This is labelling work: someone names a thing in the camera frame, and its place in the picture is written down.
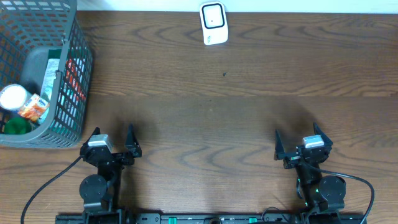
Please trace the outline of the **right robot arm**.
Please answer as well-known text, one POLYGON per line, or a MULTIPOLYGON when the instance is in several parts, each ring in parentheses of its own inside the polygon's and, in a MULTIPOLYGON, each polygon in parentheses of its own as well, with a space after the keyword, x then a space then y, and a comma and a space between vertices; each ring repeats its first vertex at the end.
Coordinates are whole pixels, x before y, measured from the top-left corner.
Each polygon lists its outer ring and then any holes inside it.
POLYGON ((296 191, 304 199, 306 209, 292 219, 293 223, 339 223, 339 210, 344 208, 346 182, 337 175, 323 176, 319 165, 325 162, 333 142, 313 125, 314 135, 303 138, 295 151, 285 152, 280 134, 275 133, 275 160, 282 160, 285 169, 297 173, 296 191))

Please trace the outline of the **green-lid seasoning jar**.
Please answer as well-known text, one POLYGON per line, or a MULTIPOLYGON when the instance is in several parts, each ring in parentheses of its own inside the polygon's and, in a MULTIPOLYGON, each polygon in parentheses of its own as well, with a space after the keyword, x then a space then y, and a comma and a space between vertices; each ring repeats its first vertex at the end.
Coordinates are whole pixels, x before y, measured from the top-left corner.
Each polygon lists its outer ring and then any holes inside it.
POLYGON ((31 132, 33 125, 24 118, 12 118, 4 127, 4 134, 20 135, 31 132))

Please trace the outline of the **green 3M gloves package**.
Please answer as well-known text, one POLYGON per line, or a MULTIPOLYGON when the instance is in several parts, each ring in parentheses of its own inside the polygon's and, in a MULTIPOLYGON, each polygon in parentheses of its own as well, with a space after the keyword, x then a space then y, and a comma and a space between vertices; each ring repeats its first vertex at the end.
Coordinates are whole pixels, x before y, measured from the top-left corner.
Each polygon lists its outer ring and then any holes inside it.
MULTIPOLYGON (((52 97, 53 82, 56 79, 56 71, 60 63, 61 49, 51 49, 48 53, 48 61, 45 70, 45 75, 43 79, 43 84, 40 91, 40 97, 43 98, 48 103, 52 97)), ((81 81, 81 72, 85 71, 85 59, 80 60, 75 58, 76 63, 73 63, 72 59, 69 59, 67 65, 69 70, 67 70, 67 78, 71 78, 70 72, 73 72, 81 81)))

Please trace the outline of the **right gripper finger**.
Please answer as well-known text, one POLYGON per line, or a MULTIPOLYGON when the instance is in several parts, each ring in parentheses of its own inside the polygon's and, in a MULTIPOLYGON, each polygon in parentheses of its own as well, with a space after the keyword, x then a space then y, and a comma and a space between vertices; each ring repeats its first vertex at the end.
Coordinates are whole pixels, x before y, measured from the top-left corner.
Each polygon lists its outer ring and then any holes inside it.
POLYGON ((285 156, 284 147, 280 138, 280 134, 278 130, 275 130, 275 151, 274 151, 274 160, 283 160, 285 156))
POLYGON ((320 135, 324 142, 330 142, 330 138, 320 129, 316 122, 313 123, 315 135, 320 135))

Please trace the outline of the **orange Kleenex tissue pack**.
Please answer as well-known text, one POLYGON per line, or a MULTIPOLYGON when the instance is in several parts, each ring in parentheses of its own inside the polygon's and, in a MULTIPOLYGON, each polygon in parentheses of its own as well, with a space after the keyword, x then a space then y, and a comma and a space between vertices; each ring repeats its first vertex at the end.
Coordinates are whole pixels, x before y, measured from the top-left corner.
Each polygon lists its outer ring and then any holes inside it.
POLYGON ((50 104, 37 94, 33 94, 19 109, 18 115, 32 122, 38 122, 39 118, 47 111, 50 104))

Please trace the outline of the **white cylindrical container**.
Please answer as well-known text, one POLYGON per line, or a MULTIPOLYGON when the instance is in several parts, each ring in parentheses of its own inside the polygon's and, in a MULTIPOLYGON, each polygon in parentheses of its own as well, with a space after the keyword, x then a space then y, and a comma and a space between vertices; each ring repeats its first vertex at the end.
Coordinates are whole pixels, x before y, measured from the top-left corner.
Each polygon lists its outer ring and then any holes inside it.
POLYGON ((21 85, 8 85, 1 90, 1 107, 9 111, 18 111, 31 96, 32 94, 21 85))

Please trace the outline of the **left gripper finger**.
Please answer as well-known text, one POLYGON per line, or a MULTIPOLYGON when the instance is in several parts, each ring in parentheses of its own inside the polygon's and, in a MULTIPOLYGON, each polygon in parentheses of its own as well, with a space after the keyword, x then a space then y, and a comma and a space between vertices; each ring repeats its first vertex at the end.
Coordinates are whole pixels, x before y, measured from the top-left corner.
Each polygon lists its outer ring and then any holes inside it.
POLYGON ((90 137, 96 136, 96 135, 99 135, 99 134, 100 134, 100 128, 99 128, 99 127, 96 127, 96 128, 94 129, 94 131, 92 132, 92 134, 91 134, 90 137))
POLYGON ((124 144, 125 148, 132 154, 133 157, 141 157, 142 149, 139 142, 134 134, 134 126, 130 124, 128 126, 127 137, 124 144))

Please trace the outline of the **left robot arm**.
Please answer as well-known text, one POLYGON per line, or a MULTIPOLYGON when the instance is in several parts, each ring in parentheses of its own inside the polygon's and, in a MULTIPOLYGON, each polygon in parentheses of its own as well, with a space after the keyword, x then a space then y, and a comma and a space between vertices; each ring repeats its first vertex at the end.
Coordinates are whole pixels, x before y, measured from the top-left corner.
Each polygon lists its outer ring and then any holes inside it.
POLYGON ((83 223, 135 223, 134 215, 118 205, 122 171, 142 156, 142 149, 129 125, 124 144, 127 151, 113 152, 110 138, 95 128, 81 146, 83 161, 95 166, 97 173, 84 178, 79 193, 83 199, 83 223))

